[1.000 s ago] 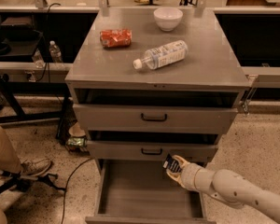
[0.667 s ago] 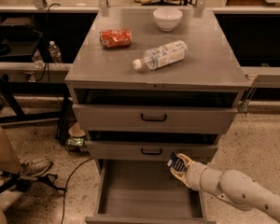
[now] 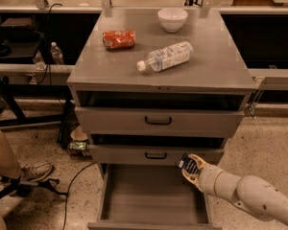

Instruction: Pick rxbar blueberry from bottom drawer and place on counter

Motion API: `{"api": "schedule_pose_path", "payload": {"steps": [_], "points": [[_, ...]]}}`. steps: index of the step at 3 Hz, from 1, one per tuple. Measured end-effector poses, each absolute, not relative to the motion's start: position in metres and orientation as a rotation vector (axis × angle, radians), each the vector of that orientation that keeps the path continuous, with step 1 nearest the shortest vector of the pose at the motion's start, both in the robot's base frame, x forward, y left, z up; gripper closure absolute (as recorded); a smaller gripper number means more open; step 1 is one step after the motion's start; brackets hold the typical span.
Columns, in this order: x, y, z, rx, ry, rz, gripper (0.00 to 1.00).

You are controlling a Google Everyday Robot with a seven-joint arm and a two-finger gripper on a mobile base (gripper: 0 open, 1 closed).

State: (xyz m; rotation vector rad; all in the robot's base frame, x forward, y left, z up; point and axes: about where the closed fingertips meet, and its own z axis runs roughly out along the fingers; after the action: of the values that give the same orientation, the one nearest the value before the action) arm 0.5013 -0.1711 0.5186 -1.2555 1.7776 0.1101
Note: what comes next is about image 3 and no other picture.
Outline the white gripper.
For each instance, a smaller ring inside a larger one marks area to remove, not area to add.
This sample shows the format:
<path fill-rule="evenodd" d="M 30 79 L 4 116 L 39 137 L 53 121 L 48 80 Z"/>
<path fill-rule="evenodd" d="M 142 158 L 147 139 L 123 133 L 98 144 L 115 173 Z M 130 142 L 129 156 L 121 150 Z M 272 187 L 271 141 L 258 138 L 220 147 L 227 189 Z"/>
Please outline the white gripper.
<path fill-rule="evenodd" d="M 200 176 L 182 172 L 186 180 L 193 184 L 200 192 L 216 196 L 226 201 L 238 201 L 236 188 L 241 177 L 223 169 L 210 165 L 196 154 L 189 154 L 191 165 L 189 171 L 201 172 Z"/>

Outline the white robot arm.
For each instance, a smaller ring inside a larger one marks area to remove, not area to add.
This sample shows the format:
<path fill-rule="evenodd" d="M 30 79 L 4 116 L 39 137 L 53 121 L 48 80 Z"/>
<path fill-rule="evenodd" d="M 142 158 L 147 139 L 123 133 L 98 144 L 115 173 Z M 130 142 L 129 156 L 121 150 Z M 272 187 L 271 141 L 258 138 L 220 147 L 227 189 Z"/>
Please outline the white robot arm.
<path fill-rule="evenodd" d="M 288 197 L 266 180 L 226 172 L 196 154 L 185 153 L 179 168 L 203 194 L 219 197 L 254 218 L 288 226 Z"/>

